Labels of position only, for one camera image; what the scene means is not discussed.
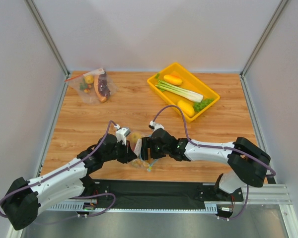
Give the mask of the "fake fried chicken pieces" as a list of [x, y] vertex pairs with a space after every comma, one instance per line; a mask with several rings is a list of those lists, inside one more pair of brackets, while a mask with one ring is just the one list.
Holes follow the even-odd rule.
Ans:
[[134, 159], [130, 162], [130, 164], [135, 168], [146, 168], [148, 169], [150, 167], [150, 164], [147, 161], [144, 161], [142, 159]]

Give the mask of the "fake yellow pear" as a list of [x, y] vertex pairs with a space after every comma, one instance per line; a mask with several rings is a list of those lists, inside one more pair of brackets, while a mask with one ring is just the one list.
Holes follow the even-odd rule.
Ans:
[[142, 135], [139, 132], [133, 132], [131, 134], [131, 142], [137, 143], [139, 139], [141, 139]]

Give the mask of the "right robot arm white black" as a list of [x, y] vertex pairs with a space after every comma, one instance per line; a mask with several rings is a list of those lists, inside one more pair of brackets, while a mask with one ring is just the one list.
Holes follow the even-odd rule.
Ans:
[[219, 177], [217, 187], [228, 194], [248, 185], [262, 187], [270, 156], [244, 137], [234, 142], [207, 143], [189, 138], [175, 138], [159, 128], [143, 137], [139, 156], [142, 160], [169, 156], [176, 161], [211, 161], [229, 165], [231, 172]]

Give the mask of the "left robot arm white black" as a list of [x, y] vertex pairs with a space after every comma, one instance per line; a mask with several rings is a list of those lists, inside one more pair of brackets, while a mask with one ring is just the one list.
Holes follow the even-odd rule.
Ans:
[[119, 141], [115, 135], [107, 134], [48, 174], [14, 180], [0, 200], [0, 216], [7, 218], [15, 230], [21, 230], [53, 205], [92, 194], [93, 180], [89, 175], [101, 169], [105, 162], [116, 160], [126, 164], [136, 158], [129, 141]]

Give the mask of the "blue zip top bag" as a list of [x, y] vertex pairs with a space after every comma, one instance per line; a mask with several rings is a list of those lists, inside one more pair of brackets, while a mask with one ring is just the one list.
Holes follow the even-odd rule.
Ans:
[[143, 134], [142, 132], [137, 130], [133, 130], [127, 137], [130, 142], [132, 151], [137, 156], [135, 159], [129, 162], [129, 164], [135, 168], [146, 169], [148, 172], [151, 172], [154, 164], [158, 161], [158, 159], [149, 158], [149, 149], [144, 151], [142, 150], [144, 149], [145, 145], [145, 143], [142, 141], [144, 137], [149, 137], [149, 135]]

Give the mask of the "fake green lettuce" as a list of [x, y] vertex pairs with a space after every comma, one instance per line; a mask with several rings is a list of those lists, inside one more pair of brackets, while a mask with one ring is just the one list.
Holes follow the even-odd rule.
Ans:
[[205, 107], [207, 107], [212, 101], [213, 99], [204, 99], [201, 102], [195, 102], [193, 105], [193, 109], [195, 112], [198, 113], [201, 110], [203, 110]]

